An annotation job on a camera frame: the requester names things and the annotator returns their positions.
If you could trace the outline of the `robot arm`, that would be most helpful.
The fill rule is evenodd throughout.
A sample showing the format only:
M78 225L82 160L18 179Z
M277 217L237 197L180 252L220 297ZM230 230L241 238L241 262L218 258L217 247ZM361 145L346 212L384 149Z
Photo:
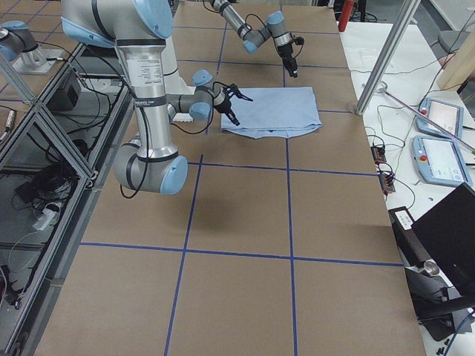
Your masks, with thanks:
M173 30L167 1L63 1L62 26L78 42L114 49L125 74L139 132L119 148L114 160L122 188L178 193L188 161L171 139L174 116L187 113L193 119L208 119L218 110L239 125L230 102L240 93L238 87L214 90L212 76L202 70L193 77L193 94L167 93L163 52Z
M203 1L203 6L213 13L219 13L226 20L242 39L243 47L248 53L253 54L267 40L272 39L289 76L298 77L296 56L300 53L294 55L294 45L303 48L304 39L301 36L294 36L286 28L281 10L269 14L266 21L263 21L253 13L243 18L230 1Z

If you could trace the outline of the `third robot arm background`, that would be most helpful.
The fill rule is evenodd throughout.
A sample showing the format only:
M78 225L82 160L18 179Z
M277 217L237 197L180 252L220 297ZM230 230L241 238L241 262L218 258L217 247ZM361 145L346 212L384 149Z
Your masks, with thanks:
M15 20L1 24L1 55L17 73L46 74L63 59L63 50L43 48L28 26Z

